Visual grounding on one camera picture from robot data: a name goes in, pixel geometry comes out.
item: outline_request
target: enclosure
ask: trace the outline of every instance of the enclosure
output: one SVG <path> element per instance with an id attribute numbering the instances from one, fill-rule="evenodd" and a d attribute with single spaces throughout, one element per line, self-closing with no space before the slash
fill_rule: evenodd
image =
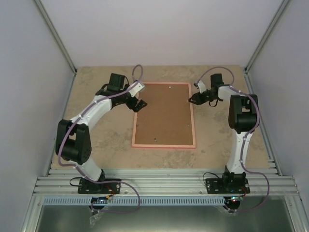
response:
<path id="1" fill-rule="evenodd" d="M 2 230 L 308 231 L 308 10 L 306 0 L 2 3 Z M 80 174 L 58 164 L 57 126 L 78 117 L 111 73 L 132 82 L 136 64 L 143 66 L 143 83 L 171 89 L 185 83 L 189 97 L 200 91 L 199 77 L 219 66 L 203 77 L 207 87 L 216 73 L 231 83 L 230 70 L 234 88 L 258 96 L 261 121 L 245 161 L 269 185 L 247 173 L 251 192 L 240 209 L 259 205 L 269 187 L 264 205 L 231 214 L 223 205 L 234 195 L 207 191 L 204 178 L 222 175 L 231 155 L 228 101 L 216 107 L 187 102 L 192 146 L 180 148 L 134 146 L 141 116 L 122 104 L 91 130 L 91 158 L 106 178 L 132 185 L 141 206 L 124 215 L 91 212 L 93 197 L 106 194 L 79 194 L 70 185 Z M 148 100 L 145 109 L 151 105 Z M 134 210 L 137 199 L 122 185 L 106 208 Z"/>

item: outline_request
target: robotic arm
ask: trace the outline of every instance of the robotic arm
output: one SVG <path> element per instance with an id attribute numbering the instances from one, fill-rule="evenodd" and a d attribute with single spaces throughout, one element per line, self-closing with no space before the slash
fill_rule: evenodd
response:
<path id="1" fill-rule="evenodd" d="M 212 106 L 211 102 L 216 101 L 216 104 L 212 106 L 215 107 L 218 101 L 230 102 L 228 123 L 233 129 L 231 154 L 222 178 L 206 179 L 208 193 L 243 193 L 244 189 L 246 193 L 250 193 L 241 162 L 245 166 L 248 145 L 253 133 L 250 133 L 245 140 L 242 159 L 241 147 L 245 134 L 255 126 L 257 121 L 254 104 L 248 97 L 234 91 L 230 85 L 225 85 L 220 73 L 211 75 L 211 89 L 206 89 L 202 81 L 196 83 L 195 86 L 199 89 L 199 93 L 193 94 L 189 99 L 189 102 L 193 104 L 201 105 L 209 102 L 209 105 Z M 250 96 L 258 104 L 257 96 L 255 94 L 250 94 Z"/>
<path id="2" fill-rule="evenodd" d="M 56 137 L 57 155 L 59 154 L 61 143 L 63 142 L 68 129 L 72 126 L 73 122 L 79 119 L 70 133 L 70 136 L 75 135 L 75 139 L 66 139 L 61 152 L 61 157 L 66 161 L 74 163 L 79 170 L 94 181 L 105 181 L 105 175 L 104 171 L 101 170 L 90 158 L 90 131 L 103 115 L 117 105 L 126 104 L 127 107 L 134 112 L 138 112 L 147 105 L 146 102 L 135 97 L 138 92 L 141 92 L 145 88 L 145 85 L 141 82 L 137 84 L 133 83 L 131 85 L 127 83 L 124 85 L 125 79 L 127 80 L 123 75 L 112 73 L 109 83 L 103 85 L 103 87 L 96 93 L 91 103 L 80 114 L 70 120 L 63 119 L 58 124 Z M 130 88 L 130 91 L 120 95 L 120 93 L 126 91 L 128 88 Z M 102 100 L 104 97 L 115 94 L 119 94 L 119 96 Z"/>

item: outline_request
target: cable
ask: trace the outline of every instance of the cable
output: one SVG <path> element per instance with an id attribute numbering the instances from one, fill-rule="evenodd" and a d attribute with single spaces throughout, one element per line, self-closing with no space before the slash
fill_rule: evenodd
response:
<path id="1" fill-rule="evenodd" d="M 80 187 L 80 185 L 74 185 L 74 184 L 71 183 L 72 180 L 76 180 L 76 179 L 82 179 L 82 177 L 81 177 L 81 176 L 79 176 L 79 177 L 74 177 L 74 178 L 72 178 L 72 179 L 70 180 L 69 183 L 70 183 L 70 185 L 73 186 L 73 187 Z"/>
<path id="2" fill-rule="evenodd" d="M 134 77 L 134 72 L 135 72 L 135 69 L 137 67 L 140 67 L 140 77 L 138 78 L 138 80 L 136 81 L 135 77 Z M 97 103 L 101 102 L 101 101 L 104 101 L 106 99 L 110 99 L 110 98 L 114 98 L 114 97 L 118 97 L 118 96 L 121 96 L 123 94 L 126 94 L 128 93 L 131 89 L 133 89 L 142 79 L 143 77 L 143 67 L 138 64 L 136 65 L 134 68 L 133 68 L 133 71 L 132 71 L 132 79 L 133 81 L 135 81 L 135 84 L 132 86 L 132 87 L 129 87 L 127 90 L 125 90 L 124 92 L 121 92 L 121 93 L 117 93 L 117 94 L 114 94 L 114 95 L 111 95 L 111 96 L 105 96 L 99 100 L 97 100 Z M 79 114 L 79 117 L 77 120 L 75 120 L 73 122 L 73 124 L 70 126 L 70 128 L 68 129 L 67 133 L 65 134 L 63 140 L 62 140 L 62 143 L 60 145 L 60 148 L 59 148 L 59 152 L 58 152 L 58 163 L 61 167 L 76 167 L 76 164 L 72 164 L 72 163 L 69 163 L 69 164 L 64 164 L 61 162 L 61 154 L 62 154 L 62 150 L 63 150 L 63 147 L 64 147 L 64 144 L 69 136 L 69 134 L 71 133 L 71 131 L 73 130 L 73 128 L 75 127 L 75 125 L 79 122 L 79 120 L 81 120 L 81 118 L 94 106 L 96 105 L 97 103 L 92 103 L 90 104 L 82 113 Z"/>
<path id="3" fill-rule="evenodd" d="M 132 70 L 132 79 L 133 79 L 133 81 L 136 81 L 135 76 L 134 76 L 134 72 L 135 72 L 135 70 L 136 70 L 138 67 L 140 67 L 140 77 L 139 77 L 138 81 L 140 81 L 141 77 L 142 77 L 143 74 L 144 74 L 144 68 L 143 68 L 143 66 L 140 65 L 140 64 L 135 65 L 134 68 L 133 68 L 133 70 Z"/>
<path id="4" fill-rule="evenodd" d="M 215 175 L 218 179 L 221 179 L 216 173 L 211 173 L 211 172 L 205 172 L 204 174 L 203 174 L 203 181 L 204 181 L 204 184 L 206 185 L 206 182 L 205 182 L 205 179 L 204 179 L 204 176 L 205 176 L 205 174 L 206 173 L 209 173 L 209 174 L 212 174 L 212 175 Z"/>
<path id="5" fill-rule="evenodd" d="M 243 187 L 243 186 L 241 186 L 240 187 L 242 190 L 243 190 L 243 192 L 244 192 L 244 195 L 242 196 L 243 198 L 246 196 L 246 194 L 247 194 L 247 192 L 246 192 L 246 190 L 245 190 L 245 188 Z"/>
<path id="6" fill-rule="evenodd" d="M 216 107 L 216 106 L 218 105 L 218 101 L 219 101 L 219 99 L 216 100 L 215 105 L 211 105 L 211 102 L 209 101 L 209 102 L 208 102 L 208 105 L 209 105 L 210 107 Z"/>
<path id="7" fill-rule="evenodd" d="M 234 83 L 234 81 L 235 81 L 235 76 L 234 76 L 234 74 L 232 73 L 231 70 L 229 70 L 228 68 L 223 67 L 223 66 L 215 66 L 215 67 L 212 67 L 212 68 L 208 69 L 206 72 L 204 72 L 204 73 L 201 75 L 201 77 L 196 81 L 195 84 L 198 84 L 198 82 L 205 76 L 205 74 L 208 73 L 209 71 L 213 70 L 213 69 L 225 69 L 225 70 L 227 70 L 227 71 L 232 75 L 232 78 L 233 78 L 233 79 L 232 79 L 232 82 L 230 83 L 230 85 L 231 85 L 231 86 L 233 85 L 233 83 Z"/>

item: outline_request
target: brown fiberboard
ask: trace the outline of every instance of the brown fiberboard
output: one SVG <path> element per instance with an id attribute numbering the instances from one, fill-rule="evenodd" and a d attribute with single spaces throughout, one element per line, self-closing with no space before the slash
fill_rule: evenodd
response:
<path id="1" fill-rule="evenodd" d="M 148 105 L 135 114 L 133 147 L 195 148 L 190 83 L 145 83 L 139 94 Z"/>

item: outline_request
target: black mounting bracket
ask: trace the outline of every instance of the black mounting bracket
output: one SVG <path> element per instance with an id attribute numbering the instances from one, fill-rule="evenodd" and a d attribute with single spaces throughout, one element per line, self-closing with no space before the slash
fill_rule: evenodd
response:
<path id="1" fill-rule="evenodd" d="M 255 94 L 249 94 L 256 105 L 258 99 Z M 241 132 L 250 131 L 256 124 L 257 115 L 253 102 L 246 96 L 232 95 L 228 112 L 228 124 L 231 129 Z"/>
<path id="2" fill-rule="evenodd" d="M 207 178 L 205 179 L 206 189 L 208 194 L 247 194 L 250 193 L 246 173 L 241 174 L 230 173 L 227 167 L 222 174 L 222 178 Z"/>
<path id="3" fill-rule="evenodd" d="M 105 179 L 104 181 L 121 181 L 121 179 Z M 80 179 L 77 192 L 79 194 L 119 194 L 120 183 L 95 184 L 84 178 Z"/>

